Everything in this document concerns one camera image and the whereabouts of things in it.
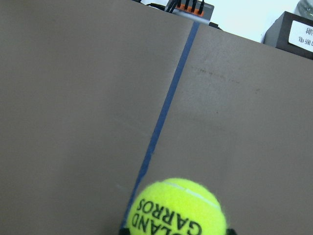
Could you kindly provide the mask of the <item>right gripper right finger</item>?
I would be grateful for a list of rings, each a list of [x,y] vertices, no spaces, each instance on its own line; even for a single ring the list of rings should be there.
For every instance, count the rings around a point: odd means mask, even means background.
[[[226,235],[237,235],[237,233],[233,228],[228,228],[226,229]]]

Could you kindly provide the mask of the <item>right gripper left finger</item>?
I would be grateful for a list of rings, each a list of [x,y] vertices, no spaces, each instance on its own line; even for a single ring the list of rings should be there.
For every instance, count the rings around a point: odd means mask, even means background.
[[[131,235],[129,228],[121,228],[119,230],[119,235]]]

